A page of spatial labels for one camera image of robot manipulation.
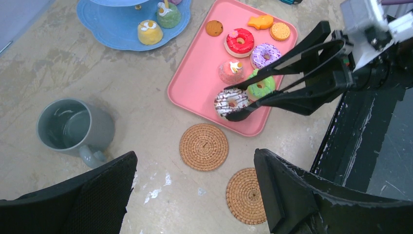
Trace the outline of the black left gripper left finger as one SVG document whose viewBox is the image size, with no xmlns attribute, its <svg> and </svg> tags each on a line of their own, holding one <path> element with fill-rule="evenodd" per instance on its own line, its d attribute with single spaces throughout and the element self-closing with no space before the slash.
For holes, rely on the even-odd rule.
<svg viewBox="0 0 413 234">
<path fill-rule="evenodd" d="M 0 201 L 2 234 L 118 234 L 137 156 L 130 151 L 86 173 Z"/>
</svg>

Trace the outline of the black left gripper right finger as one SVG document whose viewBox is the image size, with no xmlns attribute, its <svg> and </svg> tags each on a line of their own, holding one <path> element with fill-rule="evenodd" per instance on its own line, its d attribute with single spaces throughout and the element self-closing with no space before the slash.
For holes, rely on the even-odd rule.
<svg viewBox="0 0 413 234">
<path fill-rule="evenodd" d="M 272 234 L 410 234 L 411 201 L 337 185 L 297 167 L 268 149 L 254 165 Z"/>
</svg>

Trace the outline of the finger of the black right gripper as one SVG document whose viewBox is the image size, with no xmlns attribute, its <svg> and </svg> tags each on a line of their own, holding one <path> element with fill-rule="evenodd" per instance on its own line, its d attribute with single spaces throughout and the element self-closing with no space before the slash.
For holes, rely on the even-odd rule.
<svg viewBox="0 0 413 234">
<path fill-rule="evenodd" d="M 309 57 L 320 50 L 332 49 L 342 45 L 342 39 L 325 40 L 331 33 L 328 21 L 320 21 L 316 27 L 293 49 L 277 61 L 260 69 L 257 75 L 241 83 L 226 87 L 227 90 L 237 88 L 246 90 L 248 86 L 262 81 L 269 76 L 290 75 L 302 72 L 302 68 L 309 62 Z"/>
<path fill-rule="evenodd" d="M 348 90 L 350 68 L 348 58 L 335 58 L 318 70 L 306 74 L 305 87 L 267 95 L 258 100 L 258 106 L 277 107 L 309 116 Z"/>
</svg>

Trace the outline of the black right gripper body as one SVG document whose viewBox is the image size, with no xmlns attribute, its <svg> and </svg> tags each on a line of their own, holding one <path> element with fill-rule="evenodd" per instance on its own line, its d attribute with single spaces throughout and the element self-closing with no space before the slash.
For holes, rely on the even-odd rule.
<svg viewBox="0 0 413 234">
<path fill-rule="evenodd" d="M 374 50 L 373 58 L 356 68 L 356 46 L 360 45 L 341 30 L 332 33 L 333 39 L 344 39 L 352 45 L 352 51 L 347 55 L 347 65 L 352 78 L 351 90 L 388 90 L 393 88 L 407 89 L 407 41 L 395 42 L 387 49 Z"/>
</svg>

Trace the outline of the black food tongs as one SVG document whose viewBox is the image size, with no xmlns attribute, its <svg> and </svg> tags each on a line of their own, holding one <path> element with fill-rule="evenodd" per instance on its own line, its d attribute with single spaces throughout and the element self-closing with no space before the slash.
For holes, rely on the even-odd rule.
<svg viewBox="0 0 413 234">
<path fill-rule="evenodd" d="M 290 78 L 288 83 L 282 84 L 279 88 L 276 88 L 275 91 L 270 93 L 269 95 L 275 92 L 283 92 L 283 91 L 295 91 L 297 89 L 301 89 L 305 87 L 304 81 L 306 80 L 304 76 L 308 73 L 312 73 L 319 68 L 323 67 L 329 61 L 338 58 L 346 58 L 348 52 L 351 51 L 352 45 L 346 43 L 344 39 L 342 39 L 342 45 L 336 46 L 332 49 L 324 49 L 320 50 L 317 54 L 312 55 L 309 57 L 309 62 L 303 66 L 302 72 L 297 74 L 290 74 L 290 75 L 277 75 L 283 76 L 285 78 Z M 258 106 L 258 100 L 252 101 L 247 107 L 242 108 L 241 110 L 228 114 L 225 119 L 232 121 L 232 122 L 239 122 L 245 120 L 249 117 L 254 111 L 261 108 Z"/>
</svg>

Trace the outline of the chocolate drizzle white donut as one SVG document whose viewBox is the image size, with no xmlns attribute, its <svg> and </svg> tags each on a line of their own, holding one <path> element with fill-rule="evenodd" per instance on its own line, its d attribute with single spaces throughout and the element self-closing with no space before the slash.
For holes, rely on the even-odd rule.
<svg viewBox="0 0 413 234">
<path fill-rule="evenodd" d="M 228 114 L 237 112 L 250 103 L 248 94 L 241 89 L 231 88 L 222 90 L 214 100 L 216 113 L 221 118 Z"/>
</svg>

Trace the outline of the red frosted donut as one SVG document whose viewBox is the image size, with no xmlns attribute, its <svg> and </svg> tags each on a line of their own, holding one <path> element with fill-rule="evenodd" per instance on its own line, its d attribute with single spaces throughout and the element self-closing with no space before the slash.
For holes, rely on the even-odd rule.
<svg viewBox="0 0 413 234">
<path fill-rule="evenodd" d="M 231 56 L 246 58 L 252 54 L 255 39 L 250 31 L 244 28 L 236 28 L 227 34 L 224 47 Z"/>
</svg>

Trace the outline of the green cupcake with cream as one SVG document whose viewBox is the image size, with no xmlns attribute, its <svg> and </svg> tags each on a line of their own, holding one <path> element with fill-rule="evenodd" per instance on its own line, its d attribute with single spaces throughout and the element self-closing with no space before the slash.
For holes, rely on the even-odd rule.
<svg viewBox="0 0 413 234">
<path fill-rule="evenodd" d="M 157 22 L 161 27 L 170 29 L 179 24 L 181 21 L 181 13 L 176 5 L 169 3 L 168 6 L 166 6 L 164 2 L 159 2 L 157 7 Z"/>
</svg>

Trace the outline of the yellow cupcake with cream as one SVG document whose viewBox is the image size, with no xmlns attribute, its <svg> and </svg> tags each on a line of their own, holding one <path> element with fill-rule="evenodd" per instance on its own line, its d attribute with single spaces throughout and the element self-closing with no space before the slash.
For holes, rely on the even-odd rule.
<svg viewBox="0 0 413 234">
<path fill-rule="evenodd" d="M 138 39 L 144 45 L 154 45 L 163 38 L 161 27 L 153 20 L 144 20 L 138 24 Z"/>
</svg>

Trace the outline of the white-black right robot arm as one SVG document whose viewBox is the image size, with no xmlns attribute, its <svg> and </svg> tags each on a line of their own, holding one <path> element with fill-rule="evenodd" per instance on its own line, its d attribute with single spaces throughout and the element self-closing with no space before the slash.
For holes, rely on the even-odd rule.
<svg viewBox="0 0 413 234">
<path fill-rule="evenodd" d="M 319 22 L 294 48 L 235 88 L 246 90 L 269 76 L 301 73 L 303 77 L 226 115 L 226 119 L 242 121 L 262 106 L 308 116 L 347 91 L 412 88 L 412 39 L 380 51 L 361 68 L 356 68 L 355 53 L 356 47 L 347 35 L 332 31 L 327 21 Z"/>
</svg>

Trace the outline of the round orange sandwich biscuit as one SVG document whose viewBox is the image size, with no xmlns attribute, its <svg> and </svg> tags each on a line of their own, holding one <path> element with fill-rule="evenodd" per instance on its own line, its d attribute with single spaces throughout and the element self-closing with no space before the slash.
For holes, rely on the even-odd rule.
<svg viewBox="0 0 413 234">
<path fill-rule="evenodd" d="M 290 37 L 291 31 L 288 25 L 282 22 L 274 23 L 270 28 L 270 35 L 274 40 L 285 41 Z"/>
</svg>

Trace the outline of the dark teal flat box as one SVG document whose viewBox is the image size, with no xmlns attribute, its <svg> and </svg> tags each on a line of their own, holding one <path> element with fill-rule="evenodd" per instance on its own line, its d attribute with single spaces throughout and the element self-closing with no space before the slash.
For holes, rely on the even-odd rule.
<svg viewBox="0 0 413 234">
<path fill-rule="evenodd" d="M 281 2 L 289 5 L 300 4 L 302 0 L 280 0 Z"/>
</svg>

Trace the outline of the green frosted donut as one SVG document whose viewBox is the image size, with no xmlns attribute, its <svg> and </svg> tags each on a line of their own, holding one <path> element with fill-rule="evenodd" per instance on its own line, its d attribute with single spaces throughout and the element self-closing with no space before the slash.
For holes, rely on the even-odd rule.
<svg viewBox="0 0 413 234">
<path fill-rule="evenodd" d="M 272 93 L 275 89 L 275 80 L 272 76 L 269 76 L 257 83 L 249 85 L 247 88 L 247 93 L 251 101 L 256 101 Z"/>
</svg>

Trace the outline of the lower woven rattan coaster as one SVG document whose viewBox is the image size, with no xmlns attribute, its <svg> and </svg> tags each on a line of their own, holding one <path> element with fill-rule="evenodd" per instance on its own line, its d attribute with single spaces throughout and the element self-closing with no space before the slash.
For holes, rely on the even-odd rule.
<svg viewBox="0 0 413 234">
<path fill-rule="evenodd" d="M 226 186 L 225 197 L 230 212 L 240 222 L 248 225 L 266 222 L 255 168 L 236 172 Z"/>
</svg>

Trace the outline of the woven rattan coaster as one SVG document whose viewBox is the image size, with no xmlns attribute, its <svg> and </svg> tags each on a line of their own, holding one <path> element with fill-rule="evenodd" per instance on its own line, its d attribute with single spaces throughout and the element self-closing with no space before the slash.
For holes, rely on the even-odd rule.
<svg viewBox="0 0 413 234">
<path fill-rule="evenodd" d="M 212 124 L 189 127 L 179 143 L 182 161 L 197 171 L 213 171 L 227 159 L 229 144 L 226 135 Z"/>
<path fill-rule="evenodd" d="M 255 168 L 236 172 L 226 186 L 225 197 L 230 212 L 240 222 L 248 225 L 266 222 Z"/>
</svg>

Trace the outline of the purple frosted donut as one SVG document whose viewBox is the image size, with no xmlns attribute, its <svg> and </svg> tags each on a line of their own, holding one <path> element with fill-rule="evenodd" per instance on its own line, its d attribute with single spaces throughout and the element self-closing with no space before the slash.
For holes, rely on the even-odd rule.
<svg viewBox="0 0 413 234">
<path fill-rule="evenodd" d="M 254 69 L 262 69 L 282 57 L 278 48 L 269 43 L 257 45 L 250 55 L 250 62 Z"/>
</svg>

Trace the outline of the orange fish-shaped biscuit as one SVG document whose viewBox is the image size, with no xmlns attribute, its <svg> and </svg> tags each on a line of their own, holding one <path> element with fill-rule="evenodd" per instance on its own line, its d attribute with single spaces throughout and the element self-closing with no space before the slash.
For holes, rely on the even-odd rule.
<svg viewBox="0 0 413 234">
<path fill-rule="evenodd" d="M 257 17 L 250 17 L 247 25 L 254 27 L 257 30 L 263 30 L 270 28 L 273 23 L 274 18 L 271 15 L 261 15 Z"/>
</svg>

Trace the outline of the pink cupcake with cream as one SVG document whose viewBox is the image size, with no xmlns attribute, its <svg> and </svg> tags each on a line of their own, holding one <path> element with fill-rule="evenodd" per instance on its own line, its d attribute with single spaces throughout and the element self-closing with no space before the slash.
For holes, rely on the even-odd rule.
<svg viewBox="0 0 413 234">
<path fill-rule="evenodd" d="M 218 76 L 229 85 L 240 83 L 244 79 L 244 67 L 238 59 L 229 59 L 218 67 Z"/>
</svg>

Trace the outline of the grey-green ceramic mug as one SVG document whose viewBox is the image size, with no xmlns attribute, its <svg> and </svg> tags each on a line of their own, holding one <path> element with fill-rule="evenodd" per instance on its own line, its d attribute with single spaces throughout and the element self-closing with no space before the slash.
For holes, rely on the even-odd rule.
<svg viewBox="0 0 413 234">
<path fill-rule="evenodd" d="M 50 103 L 39 115 L 36 134 L 49 149 L 78 156 L 90 168 L 104 165 L 115 124 L 105 111 L 75 98 Z"/>
</svg>

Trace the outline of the pink rectangular tray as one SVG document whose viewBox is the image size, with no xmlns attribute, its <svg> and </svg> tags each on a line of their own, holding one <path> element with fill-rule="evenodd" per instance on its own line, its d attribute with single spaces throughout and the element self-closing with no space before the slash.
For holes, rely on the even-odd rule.
<svg viewBox="0 0 413 234">
<path fill-rule="evenodd" d="M 258 135 L 268 120 L 271 112 L 269 107 L 259 108 L 243 121 L 231 122 L 217 115 L 214 99 L 227 86 L 218 77 L 218 67 L 231 58 L 224 48 L 226 35 L 231 29 L 246 28 L 253 34 L 257 44 L 273 44 L 282 54 L 296 45 L 298 33 L 289 22 L 286 25 L 291 34 L 285 41 L 274 40 L 268 30 L 247 26 L 250 17 L 260 15 L 265 15 L 265 12 L 238 0 L 215 1 L 169 84 L 168 97 L 171 102 L 245 137 Z M 219 36 L 212 37 L 206 33 L 205 26 L 210 20 L 223 24 L 223 32 Z"/>
</svg>

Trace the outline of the brown chocolate chip cookie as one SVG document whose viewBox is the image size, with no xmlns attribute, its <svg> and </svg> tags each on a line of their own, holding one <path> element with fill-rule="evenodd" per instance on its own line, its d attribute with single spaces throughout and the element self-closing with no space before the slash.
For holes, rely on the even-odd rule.
<svg viewBox="0 0 413 234">
<path fill-rule="evenodd" d="M 205 30 L 208 35 L 216 37 L 223 32 L 223 24 L 217 20 L 210 20 L 206 23 Z"/>
</svg>

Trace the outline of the upper woven rattan coaster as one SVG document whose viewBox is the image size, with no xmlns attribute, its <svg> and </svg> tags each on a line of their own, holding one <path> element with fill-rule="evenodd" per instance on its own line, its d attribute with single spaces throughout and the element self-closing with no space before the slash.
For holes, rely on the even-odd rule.
<svg viewBox="0 0 413 234">
<path fill-rule="evenodd" d="M 229 144 L 226 135 L 212 124 L 189 127 L 179 143 L 182 161 L 197 171 L 213 171 L 227 159 Z"/>
</svg>

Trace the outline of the black aluminium base frame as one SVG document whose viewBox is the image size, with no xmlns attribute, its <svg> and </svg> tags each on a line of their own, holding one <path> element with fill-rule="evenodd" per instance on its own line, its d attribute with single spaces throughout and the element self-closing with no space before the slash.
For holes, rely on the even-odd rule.
<svg viewBox="0 0 413 234">
<path fill-rule="evenodd" d="M 410 200 L 412 90 L 345 93 L 310 171 L 353 190 Z"/>
</svg>

